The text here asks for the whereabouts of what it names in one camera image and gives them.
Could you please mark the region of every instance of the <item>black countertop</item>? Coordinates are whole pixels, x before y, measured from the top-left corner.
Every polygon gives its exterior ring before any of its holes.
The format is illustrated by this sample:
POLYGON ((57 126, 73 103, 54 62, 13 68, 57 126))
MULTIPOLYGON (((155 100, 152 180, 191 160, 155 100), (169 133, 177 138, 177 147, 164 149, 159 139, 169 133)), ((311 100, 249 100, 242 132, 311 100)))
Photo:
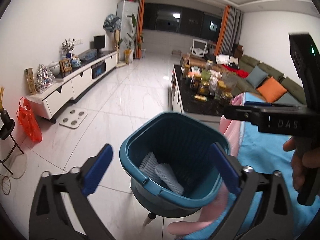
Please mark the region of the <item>black countertop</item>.
POLYGON ((208 95, 207 102, 194 100, 196 91, 190 89, 190 86, 185 84, 185 78, 180 80, 181 66, 174 65, 174 70, 177 76, 177 84, 180 90, 180 101, 182 102, 183 110, 190 114, 205 114, 211 116, 222 116, 223 107, 214 100, 213 96, 208 95))
POLYGON ((105 51, 102 51, 101 54, 95 56, 94 58, 92 59, 89 59, 87 61, 81 61, 81 65, 80 67, 76 67, 76 68, 72 68, 72 70, 68 71, 68 72, 65 72, 65 73, 62 73, 60 72, 59 75, 55 76, 56 79, 63 79, 65 78, 66 76, 70 75, 73 71, 77 71, 79 68, 85 66, 85 65, 88 65, 90 64, 91 62, 94 62, 95 60, 99 59, 99 58, 102 58, 110 53, 114 52, 113 50, 105 50, 105 51))

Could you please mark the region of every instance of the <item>white chair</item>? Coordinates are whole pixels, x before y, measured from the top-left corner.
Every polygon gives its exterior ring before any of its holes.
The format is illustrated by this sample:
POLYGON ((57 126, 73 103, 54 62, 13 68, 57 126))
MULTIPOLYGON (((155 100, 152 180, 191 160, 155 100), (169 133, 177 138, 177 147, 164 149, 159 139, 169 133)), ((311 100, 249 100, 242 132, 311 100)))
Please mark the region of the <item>white chair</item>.
POLYGON ((191 49, 191 54, 197 57, 204 57, 208 53, 207 49, 208 43, 206 41, 193 39, 193 46, 191 49))

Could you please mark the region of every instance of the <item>white wall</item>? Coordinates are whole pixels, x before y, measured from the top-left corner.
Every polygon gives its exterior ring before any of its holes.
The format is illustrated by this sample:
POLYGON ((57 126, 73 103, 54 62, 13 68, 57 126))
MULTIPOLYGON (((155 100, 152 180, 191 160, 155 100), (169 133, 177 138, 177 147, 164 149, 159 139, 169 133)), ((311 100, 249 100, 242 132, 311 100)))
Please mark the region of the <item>white wall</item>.
POLYGON ((155 52, 160 54, 171 54, 173 49, 181 50, 182 53, 190 52, 193 39, 200 39, 179 33, 171 33, 164 31, 143 30, 142 48, 147 52, 155 52))
MULTIPOLYGON (((24 69, 60 59, 64 39, 83 39, 75 48, 89 49, 94 35, 105 34, 103 23, 116 14, 121 0, 12 0, 0 20, 0 85, 5 87, 4 107, 14 118, 19 99, 28 94, 24 69)), ((107 34, 112 49, 113 35, 107 34)), ((16 122, 13 133, 19 141, 24 133, 16 122)), ((9 139, 0 141, 0 159, 7 155, 9 139)))
POLYGON ((145 0, 145 2, 182 6, 182 7, 187 7, 187 8, 203 11, 206 13, 214 14, 221 17, 223 15, 223 10, 224 10, 224 8, 218 8, 216 6, 195 1, 195 0, 145 0))
POLYGON ((282 11, 245 13, 240 44, 244 54, 271 65, 302 85, 290 56, 289 33, 310 33, 320 49, 320 18, 282 11))

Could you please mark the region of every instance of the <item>red cloth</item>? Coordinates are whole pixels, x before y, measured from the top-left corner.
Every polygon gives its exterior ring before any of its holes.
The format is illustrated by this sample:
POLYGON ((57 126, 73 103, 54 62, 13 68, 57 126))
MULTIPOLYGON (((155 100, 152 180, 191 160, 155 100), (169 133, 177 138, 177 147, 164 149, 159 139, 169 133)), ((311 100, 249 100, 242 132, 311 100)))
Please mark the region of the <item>red cloth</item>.
POLYGON ((234 68, 231 68, 227 65, 222 65, 222 66, 225 67, 229 71, 235 72, 239 77, 246 78, 247 76, 249 76, 249 73, 247 71, 242 70, 242 69, 234 69, 234 68))

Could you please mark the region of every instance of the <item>coffee table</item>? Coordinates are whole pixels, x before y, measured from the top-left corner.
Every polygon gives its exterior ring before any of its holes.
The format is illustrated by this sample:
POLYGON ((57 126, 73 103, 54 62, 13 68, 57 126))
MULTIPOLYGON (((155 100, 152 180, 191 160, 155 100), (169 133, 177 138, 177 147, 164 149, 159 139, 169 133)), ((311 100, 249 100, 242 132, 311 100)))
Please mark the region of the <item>coffee table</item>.
POLYGON ((174 65, 171 80, 173 111, 186 114, 194 119, 200 120, 216 130, 219 130, 222 107, 213 99, 212 96, 207 96, 207 102, 194 100, 196 91, 192 91, 190 87, 185 84, 185 79, 180 80, 180 77, 181 66, 174 65))

